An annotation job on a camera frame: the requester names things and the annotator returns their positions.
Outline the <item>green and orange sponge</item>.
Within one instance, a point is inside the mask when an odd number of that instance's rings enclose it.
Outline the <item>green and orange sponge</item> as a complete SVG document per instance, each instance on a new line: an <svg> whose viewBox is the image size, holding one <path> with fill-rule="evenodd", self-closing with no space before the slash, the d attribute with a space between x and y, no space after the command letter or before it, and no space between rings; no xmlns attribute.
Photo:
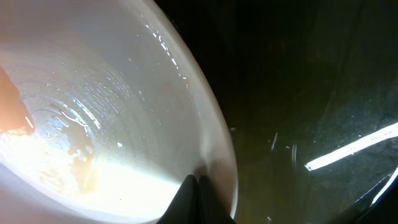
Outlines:
<svg viewBox="0 0 398 224"><path fill-rule="evenodd" d="M19 90L1 68L1 134L22 136L34 131L34 122L20 99Z"/></svg>

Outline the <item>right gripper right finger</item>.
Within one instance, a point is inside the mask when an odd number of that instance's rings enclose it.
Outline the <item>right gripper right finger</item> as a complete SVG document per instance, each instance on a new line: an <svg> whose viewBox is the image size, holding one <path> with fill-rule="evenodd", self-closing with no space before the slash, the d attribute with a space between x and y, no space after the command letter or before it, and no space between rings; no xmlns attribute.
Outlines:
<svg viewBox="0 0 398 224"><path fill-rule="evenodd" d="M201 176L198 183L199 213L201 224L236 224L224 209L211 180Z"/></svg>

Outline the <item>white plate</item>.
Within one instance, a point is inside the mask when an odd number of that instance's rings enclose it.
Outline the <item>white plate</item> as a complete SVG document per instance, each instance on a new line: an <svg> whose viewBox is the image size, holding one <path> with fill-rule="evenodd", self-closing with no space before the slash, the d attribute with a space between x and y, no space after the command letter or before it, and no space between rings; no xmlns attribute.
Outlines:
<svg viewBox="0 0 398 224"><path fill-rule="evenodd" d="M157 223L188 175L234 220L224 117L154 1L2 1L1 68L35 128L1 134L2 223Z"/></svg>

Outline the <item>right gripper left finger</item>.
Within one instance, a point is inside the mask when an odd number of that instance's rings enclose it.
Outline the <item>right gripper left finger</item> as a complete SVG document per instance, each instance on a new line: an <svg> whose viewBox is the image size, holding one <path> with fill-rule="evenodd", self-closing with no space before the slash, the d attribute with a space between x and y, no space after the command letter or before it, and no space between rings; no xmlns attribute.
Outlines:
<svg viewBox="0 0 398 224"><path fill-rule="evenodd" d="M188 175L182 182L175 197L157 224L197 224L198 219L198 181Z"/></svg>

